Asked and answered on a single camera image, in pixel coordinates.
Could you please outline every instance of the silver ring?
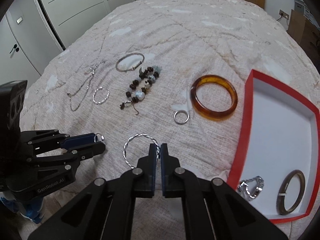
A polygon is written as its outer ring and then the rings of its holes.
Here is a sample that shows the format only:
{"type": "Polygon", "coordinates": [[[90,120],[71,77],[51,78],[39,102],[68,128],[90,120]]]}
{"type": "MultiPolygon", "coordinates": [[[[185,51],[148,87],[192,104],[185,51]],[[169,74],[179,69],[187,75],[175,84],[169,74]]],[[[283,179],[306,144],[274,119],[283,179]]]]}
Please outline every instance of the silver ring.
{"type": "Polygon", "coordinates": [[[238,191],[241,195],[241,193],[243,194],[244,199],[246,199],[247,201],[252,201],[254,200],[262,191],[264,187],[264,180],[263,178],[261,178],[260,176],[254,177],[252,179],[245,179],[240,181],[240,184],[238,186],[238,191]],[[254,190],[253,193],[250,193],[248,190],[248,183],[249,182],[253,182],[256,181],[257,182],[257,186],[254,190]]]}
{"type": "Polygon", "coordinates": [[[130,53],[128,55],[125,55],[124,57],[122,57],[121,59],[119,59],[116,63],[116,70],[117,71],[120,71],[120,72],[127,72],[127,71],[133,71],[133,70],[136,70],[137,67],[139,67],[142,63],[144,62],[144,55],[142,53],[138,53],[138,52],[134,52],[134,53],[130,53]],[[127,57],[130,57],[130,56],[133,56],[133,55],[139,55],[139,56],[142,56],[142,60],[137,64],[135,65],[134,67],[132,67],[132,69],[125,69],[125,70],[122,70],[122,69],[119,69],[118,68],[118,65],[121,61],[123,61],[125,58],[127,57]]]}
{"type": "Polygon", "coordinates": [[[174,115],[173,115],[173,119],[174,119],[174,121],[175,121],[177,124],[185,124],[186,122],[188,122],[189,117],[190,117],[190,116],[189,116],[188,112],[185,111],[185,110],[179,110],[179,111],[175,112],[174,115]],[[177,114],[179,114],[179,113],[184,113],[184,114],[187,115],[187,119],[186,119],[184,122],[178,122],[178,121],[177,121],[176,116],[177,116],[177,114]]]}
{"type": "Polygon", "coordinates": [[[137,133],[136,135],[131,136],[131,137],[128,139],[128,141],[124,144],[124,146],[123,146],[123,153],[122,153],[123,158],[125,159],[125,163],[126,163],[127,165],[129,165],[130,168],[132,168],[132,169],[134,169],[135,167],[132,166],[132,165],[129,163],[129,161],[127,160],[126,150],[127,150],[127,147],[128,147],[128,143],[129,143],[130,141],[132,141],[132,140],[133,140],[134,138],[136,138],[136,137],[141,137],[141,136],[144,136],[144,137],[146,137],[146,138],[149,138],[149,139],[151,139],[151,140],[153,141],[153,143],[157,146],[157,159],[160,158],[160,147],[159,147],[157,141],[156,141],[153,137],[151,137],[151,136],[149,136],[149,135],[147,135],[147,134],[137,133]]]}
{"type": "Polygon", "coordinates": [[[94,142],[103,142],[104,141],[104,136],[101,133],[96,133],[93,139],[94,142]]]}
{"type": "Polygon", "coordinates": [[[109,95],[110,95],[110,91],[108,90],[108,93],[107,93],[106,97],[105,97],[101,102],[97,102],[94,98],[95,98],[95,96],[96,96],[96,93],[97,93],[99,90],[101,90],[101,89],[103,89],[103,87],[98,87],[98,88],[93,92],[93,94],[92,94],[92,101],[93,101],[96,105],[101,105],[101,104],[103,104],[105,101],[107,101],[107,99],[109,98],[109,95]]]}

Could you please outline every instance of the electrical outlet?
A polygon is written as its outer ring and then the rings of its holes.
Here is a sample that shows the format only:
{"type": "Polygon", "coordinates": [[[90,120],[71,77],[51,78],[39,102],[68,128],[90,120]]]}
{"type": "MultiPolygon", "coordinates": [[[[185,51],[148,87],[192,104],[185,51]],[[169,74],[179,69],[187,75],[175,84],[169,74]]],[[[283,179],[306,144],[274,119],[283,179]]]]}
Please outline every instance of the electrical outlet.
{"type": "Polygon", "coordinates": [[[281,14],[282,14],[282,17],[284,17],[284,18],[289,20],[289,14],[285,13],[283,10],[280,10],[279,11],[279,15],[281,15],[281,14]]]}

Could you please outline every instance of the bed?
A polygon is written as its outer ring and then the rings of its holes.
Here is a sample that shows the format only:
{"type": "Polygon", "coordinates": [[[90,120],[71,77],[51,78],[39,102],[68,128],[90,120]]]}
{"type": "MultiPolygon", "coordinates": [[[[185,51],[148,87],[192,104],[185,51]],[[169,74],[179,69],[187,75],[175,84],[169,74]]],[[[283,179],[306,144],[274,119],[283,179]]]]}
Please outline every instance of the bed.
{"type": "MultiPolygon", "coordinates": [[[[226,180],[239,139],[244,107],[244,84],[257,69],[290,85],[320,106],[319,73],[305,52],[284,28],[262,8],[246,0],[139,0],[123,5],[97,22],[67,50],[53,59],[43,76],[26,93],[21,112],[21,130],[59,129],[70,135],[101,133],[106,152],[83,161],[76,182],[45,198],[46,217],[55,213],[97,177],[119,177],[129,169],[122,157],[123,145],[136,133],[147,133],[158,143],[167,143],[169,153],[181,166],[198,177],[226,180]],[[120,110],[129,84],[139,74],[118,72],[115,64],[122,56],[140,52],[142,68],[158,65],[160,77],[151,92],[136,108],[120,110]],[[71,111],[67,93],[75,93],[88,78],[89,69],[104,60],[92,79],[80,107],[71,111]],[[198,77],[217,74],[228,79],[238,93],[234,114],[214,122],[194,113],[189,88],[198,77]],[[92,102],[92,93],[103,98],[92,102]],[[176,110],[189,111],[185,125],[173,121],[176,110]]],[[[74,109],[85,90],[71,99],[74,109]]],[[[219,86],[204,86],[201,100],[216,111],[228,108],[231,99],[219,86]]],[[[133,140],[128,147],[130,162],[147,154],[147,139],[133,140]]],[[[138,199],[132,239],[185,239],[183,216],[178,199],[161,196],[158,164],[153,199],[138,199]]],[[[310,216],[278,224],[290,239],[297,239],[320,204],[317,197],[310,216]]],[[[22,239],[36,228],[31,222],[19,225],[22,239]]]]}

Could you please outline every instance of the amber bangle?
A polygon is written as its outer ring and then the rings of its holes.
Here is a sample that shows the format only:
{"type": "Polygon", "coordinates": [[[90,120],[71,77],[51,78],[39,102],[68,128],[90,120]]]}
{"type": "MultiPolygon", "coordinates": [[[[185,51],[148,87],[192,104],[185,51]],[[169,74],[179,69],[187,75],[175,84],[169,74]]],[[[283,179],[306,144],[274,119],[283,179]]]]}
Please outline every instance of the amber bangle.
{"type": "Polygon", "coordinates": [[[193,105],[194,109],[196,110],[196,112],[198,112],[204,118],[214,120],[214,121],[225,119],[228,116],[230,116],[234,112],[234,110],[236,109],[237,103],[238,103],[237,92],[236,92],[235,88],[233,87],[233,85],[225,78],[222,78],[222,77],[216,76],[216,75],[206,75],[206,76],[202,76],[202,77],[198,78],[193,83],[193,85],[191,87],[190,97],[191,97],[192,105],[193,105]],[[232,102],[231,102],[231,107],[228,110],[222,111],[222,112],[212,111],[212,110],[206,108],[199,101],[197,94],[196,94],[196,91],[199,87],[201,87],[203,84],[206,84],[206,83],[218,84],[218,85],[224,87],[229,92],[232,102]]]}

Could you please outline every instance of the blue cloth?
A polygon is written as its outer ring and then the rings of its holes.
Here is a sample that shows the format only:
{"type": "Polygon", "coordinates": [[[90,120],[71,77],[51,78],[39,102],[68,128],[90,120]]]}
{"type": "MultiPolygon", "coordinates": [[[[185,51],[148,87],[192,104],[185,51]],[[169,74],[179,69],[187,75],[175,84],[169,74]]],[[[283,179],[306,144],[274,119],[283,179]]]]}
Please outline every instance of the blue cloth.
{"type": "Polygon", "coordinates": [[[7,200],[3,197],[0,198],[1,202],[12,212],[20,212],[24,217],[29,218],[34,223],[39,224],[42,220],[41,210],[43,198],[36,198],[28,204],[20,204],[16,200],[7,200]]]}

